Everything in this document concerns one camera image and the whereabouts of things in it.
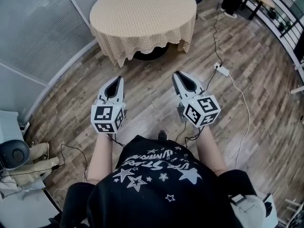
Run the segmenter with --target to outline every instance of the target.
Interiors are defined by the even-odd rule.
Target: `power plug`
[[[228,75],[229,75],[229,70],[225,69],[223,66],[220,66],[219,63],[214,64],[214,69],[219,71],[225,77],[228,77]]]

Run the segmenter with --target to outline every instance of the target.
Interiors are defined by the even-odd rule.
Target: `white cable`
[[[249,127],[250,127],[250,112],[249,112],[249,108],[248,108],[248,105],[247,105],[247,103],[246,103],[245,96],[244,96],[243,92],[242,92],[238,87],[236,87],[236,85],[234,84],[234,80],[233,80],[233,78],[231,77],[231,75],[228,74],[228,76],[230,77],[233,86],[234,86],[239,92],[242,93],[243,99],[244,99],[244,102],[245,102],[245,105],[246,105],[246,107],[247,107],[248,117],[249,117],[249,122],[248,122],[247,131],[246,131],[244,137],[242,138],[242,140],[241,140],[241,142],[240,142],[240,144],[239,144],[239,149],[238,149],[238,152],[237,152],[237,159],[236,159],[236,169],[237,169],[237,166],[238,166],[238,163],[237,163],[237,162],[238,162],[238,155],[239,155],[239,152],[240,152],[240,150],[241,150],[242,142],[243,142],[243,140],[246,138],[246,136],[247,136],[247,134],[248,134],[248,132],[249,132]]]
[[[82,182],[85,182],[85,179],[86,179],[86,181],[87,181],[87,178],[86,178],[86,172],[88,171],[89,169],[87,169],[86,171],[85,171],[85,173],[84,173],[84,175],[83,175],[83,177],[82,177]]]
[[[66,192],[67,192],[67,190],[64,189],[64,188],[57,188],[57,189],[54,191],[54,193],[53,193],[54,202],[55,202],[55,203],[58,205],[58,207],[62,210],[62,205],[61,205],[61,203],[59,202],[59,200],[57,200],[57,199],[55,198],[55,193],[56,193],[57,190],[65,190]]]

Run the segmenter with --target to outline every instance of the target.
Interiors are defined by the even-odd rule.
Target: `wooden floor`
[[[49,93],[31,120],[26,141],[49,142],[51,155],[61,161],[60,144],[65,143],[83,150],[90,161],[96,139],[90,124],[91,105],[99,87],[118,75],[125,80],[128,112],[117,140],[126,144],[137,134],[155,138],[160,129],[165,129],[170,139],[175,140],[184,125],[177,114],[179,99],[171,76],[174,71],[182,70],[207,86],[214,73],[213,64],[219,62],[212,37],[217,3],[218,0],[204,0],[198,5],[199,18],[187,54],[178,53],[177,46],[171,45],[157,60],[133,59],[119,68],[95,47]],[[250,108],[252,124],[239,154],[238,167],[248,173],[258,190],[273,193],[282,214],[285,198],[300,201],[304,197],[304,126],[299,120],[304,114],[304,101],[302,94],[290,95],[290,90],[300,84],[298,75],[281,44],[256,18],[231,19],[220,13],[216,27],[218,53]],[[208,92],[214,94],[222,108],[211,129],[233,169],[248,124],[247,110],[241,94],[220,73],[214,76]],[[184,144],[183,137],[195,132],[188,123],[178,142]],[[197,154],[194,142],[188,146]],[[113,166],[121,150],[119,145],[114,146]],[[83,155],[66,147],[63,154],[66,165],[47,178],[51,194],[56,188],[67,189],[83,178]],[[56,196],[63,202],[65,191],[56,192]]]

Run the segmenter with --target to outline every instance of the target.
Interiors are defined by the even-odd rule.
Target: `white star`
[[[125,171],[123,168],[121,168],[120,173],[116,174],[113,177],[120,177],[120,182],[123,182],[127,175],[134,175],[134,173],[130,172],[130,170],[132,169],[128,169]]]
[[[167,173],[165,173],[165,174],[162,174],[162,173],[161,173],[160,179],[161,179],[162,181],[165,181],[166,179],[169,179],[169,178],[167,177]]]
[[[139,192],[140,188],[141,188],[141,185],[144,185],[144,184],[147,184],[145,181],[142,180],[142,176],[139,176],[139,177],[128,177],[130,179],[130,183],[129,185],[127,186],[127,188],[130,188],[130,187],[134,187],[136,191]]]
[[[169,202],[171,202],[171,201],[175,201],[175,199],[174,199],[174,195],[169,195],[169,194],[167,194],[166,199],[167,199]]]
[[[152,150],[148,150],[148,154],[150,154],[150,153],[153,153],[153,154],[155,154],[155,151],[158,151],[158,150],[155,150],[155,149],[152,149]]]
[[[190,170],[178,169],[178,171],[180,171],[183,174],[179,180],[188,179],[192,184],[197,183],[198,177],[201,178],[201,176],[198,174],[198,171],[195,168],[192,168]]]

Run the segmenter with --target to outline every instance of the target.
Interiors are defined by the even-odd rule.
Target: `desk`
[[[262,5],[269,6],[273,9],[276,7],[274,2],[272,2],[271,0],[257,0],[257,1],[258,1],[258,5],[257,5],[256,9],[252,12],[252,14],[249,16],[249,20],[253,19],[253,17],[257,14],[257,11],[261,8]],[[248,2],[248,0],[245,0],[243,2],[242,8],[245,8],[245,5],[246,5],[247,2]]]
[[[187,52],[195,17],[195,0],[98,0],[90,22],[103,53],[122,67],[135,52],[149,54],[168,42]]]

